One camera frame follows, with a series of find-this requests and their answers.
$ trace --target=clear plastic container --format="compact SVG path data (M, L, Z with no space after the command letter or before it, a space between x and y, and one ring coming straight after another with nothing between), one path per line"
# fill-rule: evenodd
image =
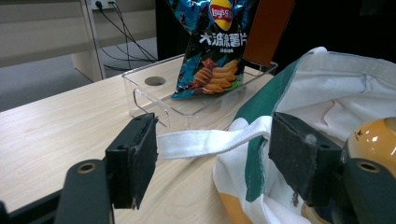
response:
M244 84L222 95L202 95L184 99L171 96L183 56L150 64L122 75L130 114L133 117L155 113L159 118L157 133L197 129L226 129L238 111L275 73L277 64L245 68Z

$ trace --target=orange object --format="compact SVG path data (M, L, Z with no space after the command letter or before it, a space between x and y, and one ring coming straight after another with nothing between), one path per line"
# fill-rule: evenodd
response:
M244 59L270 65L293 6L294 0L260 1L247 40Z
M346 145L349 158L375 161L396 177L396 117L363 123Z

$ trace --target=tote bag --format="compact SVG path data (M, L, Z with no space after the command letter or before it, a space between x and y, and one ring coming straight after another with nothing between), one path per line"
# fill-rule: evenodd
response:
M292 202L294 191L268 158L274 112L342 144L363 122L396 117L396 64L312 49L250 98L229 130L158 135L159 159L218 154L213 179L233 223L310 223L304 201Z

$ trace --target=lay's potato chip bag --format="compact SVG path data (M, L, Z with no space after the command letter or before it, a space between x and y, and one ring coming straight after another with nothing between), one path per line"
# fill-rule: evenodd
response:
M173 98L220 94L243 83L242 55L259 0L166 0L191 32Z

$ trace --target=hole in container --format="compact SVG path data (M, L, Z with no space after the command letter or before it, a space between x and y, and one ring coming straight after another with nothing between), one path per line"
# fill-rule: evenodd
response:
M165 84L166 80L163 77L148 77L145 83L149 86L161 86Z

